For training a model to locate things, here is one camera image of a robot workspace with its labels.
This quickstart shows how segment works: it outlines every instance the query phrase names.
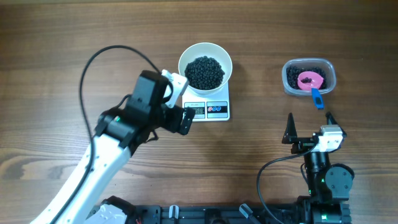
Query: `wood grain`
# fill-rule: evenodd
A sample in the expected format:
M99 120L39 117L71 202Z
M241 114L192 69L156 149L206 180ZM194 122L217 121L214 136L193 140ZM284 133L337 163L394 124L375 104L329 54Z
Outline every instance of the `wood grain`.
M233 59L232 118L195 123L188 136L159 131L141 146L101 198L133 204L259 203L255 182L267 161L290 153L280 143L293 112L300 136L325 124L310 98L284 93L292 58L323 57L337 86L325 95L348 133L331 155L356 172L353 223L398 220L398 5L358 1L127 2L0 6L0 223L27 223L53 199L88 138L78 81L98 49L130 45L177 72L181 53L214 42ZM84 98L92 127L130 93L143 69L136 55L112 50L89 69ZM263 173L267 202L306 195L302 159Z

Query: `bowl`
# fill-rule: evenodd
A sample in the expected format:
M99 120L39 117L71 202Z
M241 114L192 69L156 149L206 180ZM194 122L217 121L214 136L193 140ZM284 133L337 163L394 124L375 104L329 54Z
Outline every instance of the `bowl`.
M284 84L285 93L294 96L311 96L311 90L293 89L288 81L286 68L289 66L297 66L298 68L320 67L326 73L326 88L319 90L320 94L331 92L336 86L336 73L333 65L323 58L298 58L289 60L282 68L282 82Z
M190 85L188 86L189 89L201 95L214 93L220 90L225 83L228 82L232 74L232 60L227 51L216 44L199 43L192 45L191 47L187 48L184 53L182 53L180 61L178 62L178 72L180 75L185 76L185 69L187 65L193 62L196 58L203 56L214 58L218 63L220 63L221 69L225 72L225 74L223 76L223 82L221 82L221 85L212 90L199 90Z

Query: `pink scoop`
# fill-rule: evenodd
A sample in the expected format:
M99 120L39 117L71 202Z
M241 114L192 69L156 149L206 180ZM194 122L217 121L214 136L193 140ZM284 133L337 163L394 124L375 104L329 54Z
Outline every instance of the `pink scoop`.
M301 80L304 78L311 78L312 81L310 83L303 83ZM302 90L311 90L312 88L319 89L322 86L323 78L316 72L302 72L298 75L297 85Z

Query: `white kitchen scale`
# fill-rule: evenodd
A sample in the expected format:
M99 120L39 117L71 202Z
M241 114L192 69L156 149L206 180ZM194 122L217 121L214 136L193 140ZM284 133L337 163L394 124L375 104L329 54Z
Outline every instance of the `white kitchen scale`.
M228 82L216 92L205 95L188 87L182 95L182 105L195 109L193 121L227 121L230 118Z

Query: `container of black beans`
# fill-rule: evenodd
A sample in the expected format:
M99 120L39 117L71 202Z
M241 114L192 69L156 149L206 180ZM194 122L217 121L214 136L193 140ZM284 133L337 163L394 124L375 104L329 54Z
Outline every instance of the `container of black beans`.
M189 81L189 88L205 95L218 91L232 74L232 60L227 51L212 43L192 45L180 57L180 75Z
M323 83L319 88L320 94L329 93L335 88L335 68L328 60L323 58L298 58L289 60L282 68L285 93L294 96L311 96L311 91L301 90L297 85L299 75L307 71L315 72L323 78Z

